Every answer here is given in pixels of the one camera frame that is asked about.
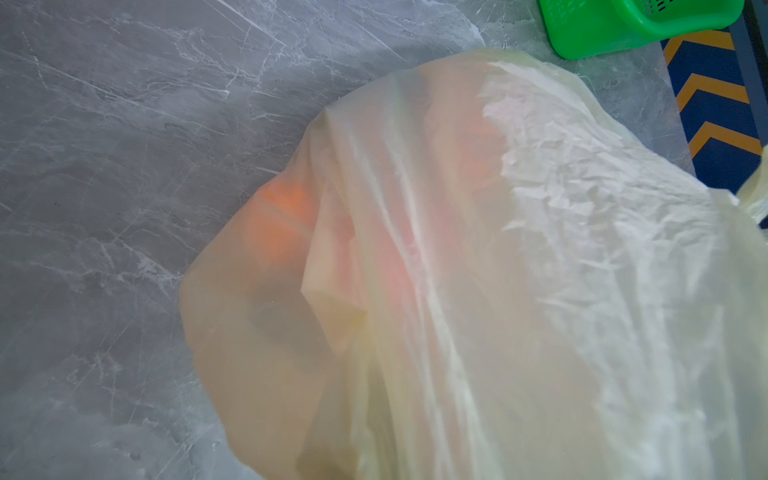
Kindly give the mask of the translucent yellowish plastic bag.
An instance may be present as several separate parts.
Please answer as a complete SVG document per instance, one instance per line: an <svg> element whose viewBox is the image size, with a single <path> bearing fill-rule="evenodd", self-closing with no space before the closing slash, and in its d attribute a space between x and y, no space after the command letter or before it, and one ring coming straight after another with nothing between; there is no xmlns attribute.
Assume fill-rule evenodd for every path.
<svg viewBox="0 0 768 480"><path fill-rule="evenodd" d="M180 313L267 479L763 479L766 213L475 50L326 107Z"/></svg>

